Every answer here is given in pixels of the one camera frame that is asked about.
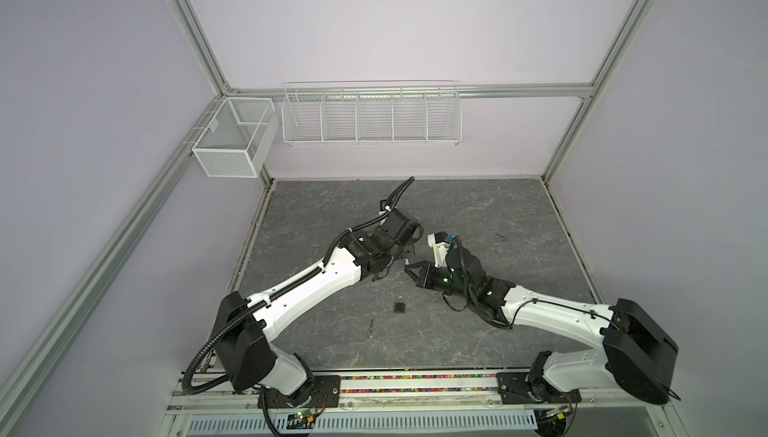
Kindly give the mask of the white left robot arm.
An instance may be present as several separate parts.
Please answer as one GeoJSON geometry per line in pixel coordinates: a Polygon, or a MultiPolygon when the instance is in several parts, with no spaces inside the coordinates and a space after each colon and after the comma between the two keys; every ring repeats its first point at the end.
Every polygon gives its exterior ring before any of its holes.
{"type": "Polygon", "coordinates": [[[311,389],[308,365],[273,341],[334,293],[388,271],[423,235],[415,217],[397,209],[371,227],[344,230],[319,261],[271,288],[248,297],[235,291],[222,300],[211,350],[234,390],[263,386],[294,398],[311,389]]]}

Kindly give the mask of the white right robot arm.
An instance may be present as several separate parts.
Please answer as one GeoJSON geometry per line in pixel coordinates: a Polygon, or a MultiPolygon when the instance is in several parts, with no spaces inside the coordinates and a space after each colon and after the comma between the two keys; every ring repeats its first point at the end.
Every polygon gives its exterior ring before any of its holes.
{"type": "Polygon", "coordinates": [[[496,328],[529,326],[585,345],[583,351],[536,356],[525,379],[533,400],[614,388],[653,405],[679,397],[672,389],[679,347],[638,303],[585,303],[535,292],[490,276],[476,256],[457,246],[438,245],[434,257],[405,266],[418,287],[463,298],[467,309],[496,328]]]}

